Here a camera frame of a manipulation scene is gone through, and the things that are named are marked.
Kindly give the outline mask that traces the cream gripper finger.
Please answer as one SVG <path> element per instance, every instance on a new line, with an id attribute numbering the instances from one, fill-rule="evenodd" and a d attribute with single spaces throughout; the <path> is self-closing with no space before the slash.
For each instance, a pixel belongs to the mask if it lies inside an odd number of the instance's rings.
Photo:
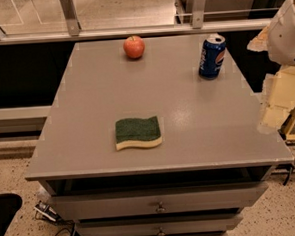
<path id="1" fill-rule="evenodd" d="M 257 130 L 271 134 L 284 124 L 295 107 L 295 66 L 282 66 L 263 82 Z"/>
<path id="2" fill-rule="evenodd" d="M 255 36 L 247 45 L 249 51 L 267 52 L 268 49 L 268 35 L 269 26 L 264 27 L 257 36 Z"/>

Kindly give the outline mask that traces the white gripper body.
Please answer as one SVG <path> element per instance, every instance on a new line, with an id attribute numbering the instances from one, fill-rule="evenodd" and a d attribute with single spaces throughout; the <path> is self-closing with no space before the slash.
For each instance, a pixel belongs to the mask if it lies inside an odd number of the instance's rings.
<path id="1" fill-rule="evenodd" d="M 267 33 L 270 60 L 295 66 L 295 0 L 285 0 L 271 20 Z"/>

